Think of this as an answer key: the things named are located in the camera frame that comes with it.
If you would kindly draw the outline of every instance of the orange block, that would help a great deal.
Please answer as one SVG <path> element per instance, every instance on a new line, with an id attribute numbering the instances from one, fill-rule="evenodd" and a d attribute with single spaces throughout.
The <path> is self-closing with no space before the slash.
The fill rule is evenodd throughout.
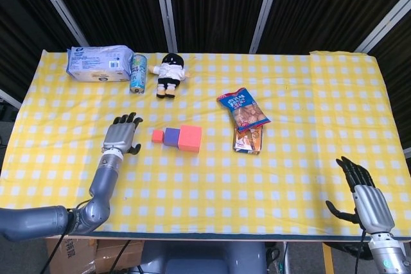
<path id="1" fill-rule="evenodd" d="M 152 135 L 152 142 L 162 143 L 164 140 L 164 132 L 162 130 L 154 130 Z"/>
<path id="2" fill-rule="evenodd" d="M 182 125 L 179 135 L 179 149 L 182 151 L 199 152 L 201 144 L 201 127 Z"/>

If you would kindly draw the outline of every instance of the doll's white shirt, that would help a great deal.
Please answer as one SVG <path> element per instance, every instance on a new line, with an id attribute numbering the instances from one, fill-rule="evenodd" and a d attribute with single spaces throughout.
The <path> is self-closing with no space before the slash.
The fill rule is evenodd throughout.
<path id="1" fill-rule="evenodd" d="M 174 80 L 185 80 L 186 70 L 177 64 L 161 64 L 156 65 L 153 73 L 157 74 L 159 78 L 173 78 Z"/>

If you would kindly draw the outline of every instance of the foam block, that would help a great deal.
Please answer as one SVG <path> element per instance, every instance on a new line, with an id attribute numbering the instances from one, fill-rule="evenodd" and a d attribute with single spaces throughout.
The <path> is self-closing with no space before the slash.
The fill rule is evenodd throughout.
<path id="1" fill-rule="evenodd" d="M 162 143 L 164 140 L 164 132 L 162 130 L 154 130 L 152 135 L 152 142 Z"/>
<path id="2" fill-rule="evenodd" d="M 180 130 L 178 128 L 166 128 L 164 134 L 164 144 L 170 147 L 177 147 L 179 144 Z"/>
<path id="3" fill-rule="evenodd" d="M 182 151 L 199 152 L 201 144 L 201 127 L 182 125 L 179 136 L 179 149 Z"/>

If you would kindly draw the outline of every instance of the tablecloth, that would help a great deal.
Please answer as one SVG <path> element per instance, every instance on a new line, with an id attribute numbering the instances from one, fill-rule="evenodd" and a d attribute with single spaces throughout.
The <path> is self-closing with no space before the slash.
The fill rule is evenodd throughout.
<path id="1" fill-rule="evenodd" d="M 164 54 L 145 54 L 161 63 Z M 182 54 L 191 78 L 175 99 L 128 82 L 81 83 L 66 53 L 43 51 L 17 117 L 0 177 L 0 206 L 65 205 L 89 198 L 101 145 L 116 116 L 144 119 L 126 155 L 101 234 L 360 235 L 325 200 L 352 212 L 335 159 L 366 167 L 389 204 L 396 236 L 411 235 L 411 179 L 375 58 L 363 54 Z M 272 121 L 259 155 L 232 150 L 233 124 L 216 97 L 246 87 Z M 154 129 L 202 127 L 200 153 L 151 143 Z"/>

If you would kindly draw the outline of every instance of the plush doll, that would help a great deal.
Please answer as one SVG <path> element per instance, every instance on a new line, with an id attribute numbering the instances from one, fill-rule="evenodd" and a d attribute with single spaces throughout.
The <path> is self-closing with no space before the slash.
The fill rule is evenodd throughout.
<path id="1" fill-rule="evenodd" d="M 161 65 L 149 66 L 148 70 L 159 76 L 157 80 L 157 97 L 174 98 L 175 89 L 180 85 L 180 81 L 188 77 L 184 70 L 184 60 L 177 54 L 167 54 Z"/>

